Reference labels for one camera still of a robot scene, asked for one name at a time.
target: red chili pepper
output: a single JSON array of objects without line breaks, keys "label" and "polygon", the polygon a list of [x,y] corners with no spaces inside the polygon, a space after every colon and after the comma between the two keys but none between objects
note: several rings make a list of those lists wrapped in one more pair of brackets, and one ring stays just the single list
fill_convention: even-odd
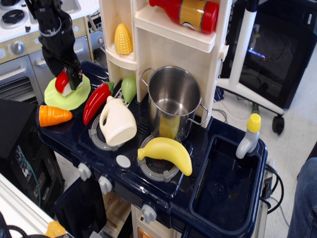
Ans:
[{"label": "red chili pepper", "polygon": [[84,124],[88,125],[99,108],[106,103],[107,97],[113,93],[113,82],[104,82],[89,97],[84,109]]},{"label": "red chili pepper", "polygon": [[57,77],[56,77],[56,81],[55,81],[55,89],[62,94],[64,91],[64,88],[66,87],[66,85],[68,84],[68,77],[66,74],[66,71],[63,70]]}]

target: stove burner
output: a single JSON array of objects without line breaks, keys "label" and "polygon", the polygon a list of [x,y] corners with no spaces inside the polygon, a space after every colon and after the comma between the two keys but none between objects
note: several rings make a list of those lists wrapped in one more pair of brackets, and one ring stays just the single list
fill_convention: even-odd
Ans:
[{"label": "stove burner", "polygon": [[4,23],[15,24],[24,18],[24,12],[22,10],[11,10],[2,16]]},{"label": "stove burner", "polygon": [[[143,148],[152,139],[152,135],[145,138],[140,148]],[[154,181],[170,182],[179,172],[179,169],[170,161],[156,160],[149,157],[146,157],[142,161],[137,161],[144,175]]]},{"label": "stove burner", "polygon": [[109,151],[109,150],[117,151],[118,148],[121,147],[123,144],[120,144],[114,147],[107,145],[106,139],[100,130],[99,118],[100,118],[100,115],[96,117],[96,119],[94,120],[91,126],[91,129],[89,129],[89,137],[91,138],[94,145],[96,145],[99,149],[106,150],[106,151]]},{"label": "stove burner", "polygon": [[19,2],[19,0],[1,0],[1,5],[3,5],[3,6],[13,6],[17,2]]},{"label": "stove burner", "polygon": [[0,9],[4,11],[14,10],[20,7],[24,3],[24,0],[1,0]]},{"label": "stove burner", "polygon": [[28,19],[28,15],[23,10],[11,10],[6,12],[1,19],[0,25],[3,29],[13,29],[24,24]]}]

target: blue sink basin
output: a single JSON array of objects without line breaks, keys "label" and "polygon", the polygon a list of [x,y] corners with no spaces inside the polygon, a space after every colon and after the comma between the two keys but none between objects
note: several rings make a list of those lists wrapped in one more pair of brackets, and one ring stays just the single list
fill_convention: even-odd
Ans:
[{"label": "blue sink basin", "polygon": [[211,232],[247,237],[252,234],[258,209],[261,156],[257,146],[240,160],[235,156],[237,146],[222,136],[213,137],[190,210],[212,228]]}]

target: stainless steel pot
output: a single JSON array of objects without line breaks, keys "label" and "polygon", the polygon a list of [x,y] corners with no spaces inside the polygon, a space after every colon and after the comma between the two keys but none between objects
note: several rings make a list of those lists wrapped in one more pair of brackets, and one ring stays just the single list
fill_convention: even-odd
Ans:
[{"label": "stainless steel pot", "polygon": [[[143,79],[146,71],[154,71],[149,83]],[[157,70],[147,68],[141,76],[149,92],[149,128],[154,137],[162,136],[183,141],[188,136],[192,122],[202,125],[208,110],[201,104],[201,92],[196,79],[186,70],[164,66]],[[194,120],[198,106],[207,111],[206,119]]]}]

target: burner ring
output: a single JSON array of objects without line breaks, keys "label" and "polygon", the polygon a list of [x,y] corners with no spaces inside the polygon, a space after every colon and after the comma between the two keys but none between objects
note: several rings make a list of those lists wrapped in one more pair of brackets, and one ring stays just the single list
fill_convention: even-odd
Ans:
[{"label": "burner ring", "polygon": [[[153,139],[153,136],[150,135],[145,140],[141,143],[140,148],[143,148],[151,139]],[[141,168],[142,172],[146,177],[149,179],[152,179],[157,182],[170,182],[175,175],[179,172],[179,168],[177,166],[173,166],[171,170],[167,171],[165,170],[162,174],[156,173],[152,171],[148,166],[147,166],[147,160],[143,159],[142,161],[139,161],[137,159],[138,166]]]},{"label": "burner ring", "polygon": [[2,16],[0,26],[6,30],[14,29],[23,25],[28,18],[29,16],[24,10],[10,10]]},{"label": "burner ring", "polygon": [[100,115],[96,117],[96,119],[94,120],[91,126],[91,129],[88,130],[89,137],[91,138],[93,144],[96,145],[99,149],[106,150],[106,151],[110,151],[110,150],[117,151],[118,148],[121,147],[123,144],[111,147],[107,145],[106,140],[101,141],[100,138],[98,137],[98,128],[100,129],[99,119],[100,119]]},{"label": "burner ring", "polygon": [[6,12],[2,16],[2,21],[8,24],[15,24],[21,21],[23,18],[24,18],[24,12],[22,10],[16,9],[16,10],[11,10]]},{"label": "burner ring", "polygon": [[0,9],[3,11],[9,11],[17,9],[17,7],[22,6],[24,0],[1,0],[0,1]]}]

